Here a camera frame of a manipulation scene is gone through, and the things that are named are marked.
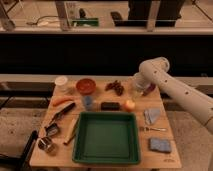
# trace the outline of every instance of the cup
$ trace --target cup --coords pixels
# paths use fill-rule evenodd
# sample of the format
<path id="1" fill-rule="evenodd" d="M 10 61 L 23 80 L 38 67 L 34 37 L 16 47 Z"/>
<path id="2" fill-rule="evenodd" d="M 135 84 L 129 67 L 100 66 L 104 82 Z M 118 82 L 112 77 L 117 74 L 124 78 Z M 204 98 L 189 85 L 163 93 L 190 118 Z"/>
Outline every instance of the cup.
<path id="1" fill-rule="evenodd" d="M 68 91 L 68 78 L 66 76 L 58 76 L 55 79 L 55 85 L 59 88 L 60 91 Z"/>
<path id="2" fill-rule="evenodd" d="M 82 97 L 82 104 L 84 108 L 88 111 L 93 109 L 93 99 L 91 96 L 83 96 Z"/>

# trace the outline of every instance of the gray cloth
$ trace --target gray cloth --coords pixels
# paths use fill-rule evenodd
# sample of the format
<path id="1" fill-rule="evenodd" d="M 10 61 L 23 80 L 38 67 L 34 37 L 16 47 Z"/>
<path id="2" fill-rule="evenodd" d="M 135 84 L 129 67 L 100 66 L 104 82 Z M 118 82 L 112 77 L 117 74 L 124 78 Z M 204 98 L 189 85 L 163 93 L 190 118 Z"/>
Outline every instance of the gray cloth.
<path id="1" fill-rule="evenodd" d="M 154 124 L 158 118 L 160 117 L 160 109 L 159 108 L 150 108 L 144 111 L 144 116 L 147 125 Z"/>
<path id="2" fill-rule="evenodd" d="M 160 139 L 160 138 L 150 138 L 149 149 L 152 151 L 158 151 L 163 153 L 172 152 L 170 141 L 167 139 Z"/>

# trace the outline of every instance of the knife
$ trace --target knife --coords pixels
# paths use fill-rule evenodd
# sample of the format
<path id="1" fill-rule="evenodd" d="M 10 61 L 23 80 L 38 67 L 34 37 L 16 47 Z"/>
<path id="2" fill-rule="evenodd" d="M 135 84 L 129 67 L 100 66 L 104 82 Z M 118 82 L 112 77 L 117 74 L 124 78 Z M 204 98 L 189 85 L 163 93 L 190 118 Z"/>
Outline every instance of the knife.
<path id="1" fill-rule="evenodd" d="M 64 109 L 62 109 L 61 111 L 57 112 L 52 120 L 50 121 L 49 125 L 52 124 L 54 121 L 60 120 L 62 118 L 62 115 L 65 115 L 68 111 L 70 111 L 71 109 L 73 109 L 76 106 L 75 103 L 71 103 L 70 105 L 66 106 Z"/>

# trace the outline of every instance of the metal tool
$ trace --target metal tool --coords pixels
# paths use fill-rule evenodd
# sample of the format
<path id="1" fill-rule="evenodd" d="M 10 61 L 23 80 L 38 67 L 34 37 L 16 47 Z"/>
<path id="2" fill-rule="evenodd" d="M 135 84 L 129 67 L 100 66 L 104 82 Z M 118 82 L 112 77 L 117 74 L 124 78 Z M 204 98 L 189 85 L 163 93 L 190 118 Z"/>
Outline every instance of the metal tool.
<path id="1" fill-rule="evenodd" d="M 70 105 L 68 105 L 67 107 L 65 107 L 64 109 L 62 109 L 60 112 L 57 112 L 52 120 L 50 121 L 49 125 L 51 125 L 53 122 L 60 120 L 62 118 L 63 115 L 65 115 L 69 110 L 73 109 L 76 106 L 75 103 L 71 103 Z"/>
<path id="2" fill-rule="evenodd" d="M 146 126 L 141 126 L 140 128 L 140 131 L 167 131 L 166 128 L 151 128 L 151 127 L 146 127 Z"/>
<path id="3" fill-rule="evenodd" d="M 47 127 L 44 127 L 44 129 L 46 131 L 47 137 L 54 136 L 60 132 L 60 128 L 58 127 L 57 123 L 53 123 Z"/>
<path id="4" fill-rule="evenodd" d="M 38 147 L 47 153 L 51 152 L 54 149 L 53 142 L 49 137 L 40 138 L 38 142 Z"/>

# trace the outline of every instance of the floor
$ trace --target floor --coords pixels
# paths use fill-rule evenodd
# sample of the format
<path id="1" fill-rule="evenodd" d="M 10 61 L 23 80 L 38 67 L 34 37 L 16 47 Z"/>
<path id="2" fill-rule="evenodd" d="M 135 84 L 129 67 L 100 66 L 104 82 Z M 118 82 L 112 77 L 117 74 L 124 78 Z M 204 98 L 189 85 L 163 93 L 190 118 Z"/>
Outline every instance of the floor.
<path id="1" fill-rule="evenodd" d="M 124 20 L 128 16 L 127 1 L 76 1 L 76 9 L 83 8 L 88 18 L 98 17 L 100 27 L 114 27 L 110 16 L 111 11 L 121 13 Z M 176 23 L 176 28 L 213 28 L 213 1 L 197 0 L 197 5 L 192 4 L 191 0 L 186 0 L 181 9 L 182 18 Z M 53 1 L 23 1 L 18 3 L 8 15 L 15 22 L 16 26 L 29 26 L 26 23 L 36 22 L 42 16 L 56 16 L 56 7 Z M 47 17 L 40 20 L 38 27 L 59 27 L 56 17 Z"/>
<path id="2" fill-rule="evenodd" d="M 6 98 L 0 98 L 0 104 Z M 45 98 L 12 98 L 0 110 L 0 153 L 18 156 L 31 131 L 38 130 L 47 106 Z M 210 156 L 213 153 L 213 136 L 201 126 L 189 113 L 181 111 L 176 104 L 165 103 L 168 118 L 173 129 L 177 148 L 182 161 L 181 169 L 172 171 L 208 171 Z M 92 171 L 109 170 L 93 169 Z M 130 171 L 128 169 L 113 169 L 109 171 Z"/>

